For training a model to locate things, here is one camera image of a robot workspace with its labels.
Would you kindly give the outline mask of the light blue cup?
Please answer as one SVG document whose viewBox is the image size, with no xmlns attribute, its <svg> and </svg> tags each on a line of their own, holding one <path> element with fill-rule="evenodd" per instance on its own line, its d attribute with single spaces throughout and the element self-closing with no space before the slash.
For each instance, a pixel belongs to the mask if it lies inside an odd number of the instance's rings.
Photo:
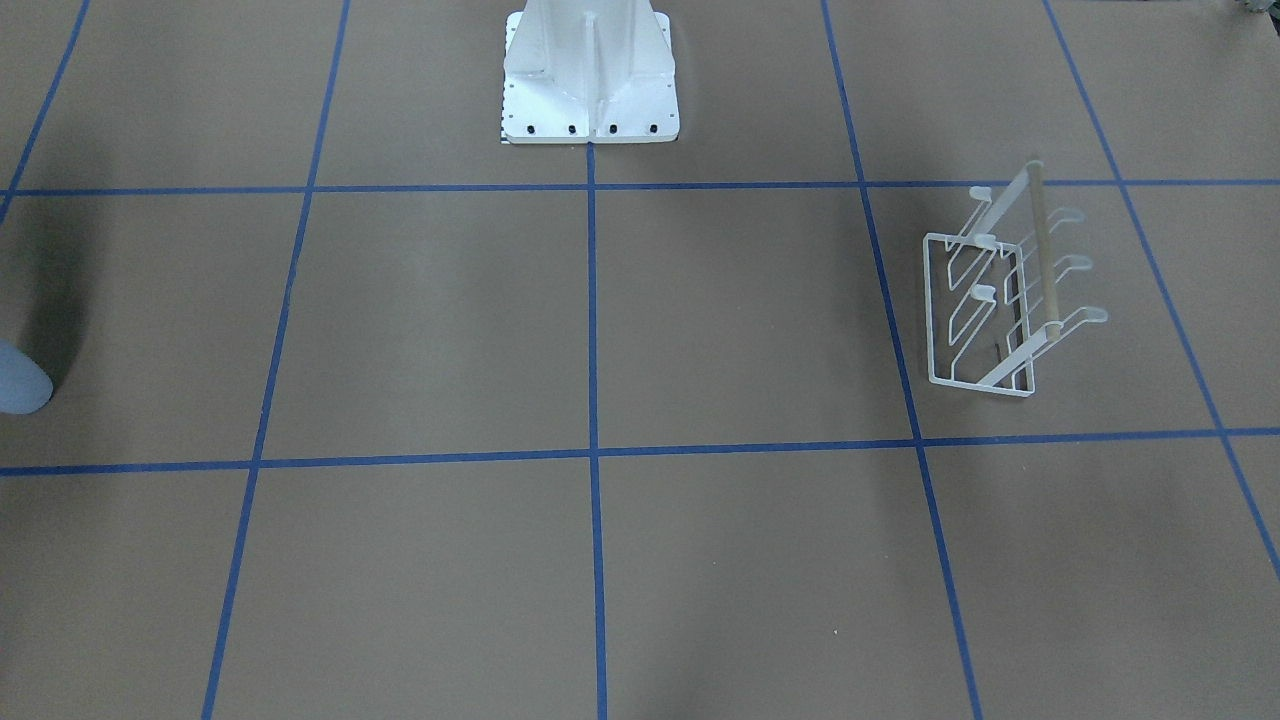
<svg viewBox="0 0 1280 720">
<path fill-rule="evenodd" d="M 37 413 L 52 392 L 50 375 L 14 343 L 1 340 L 1 414 Z"/>
</svg>

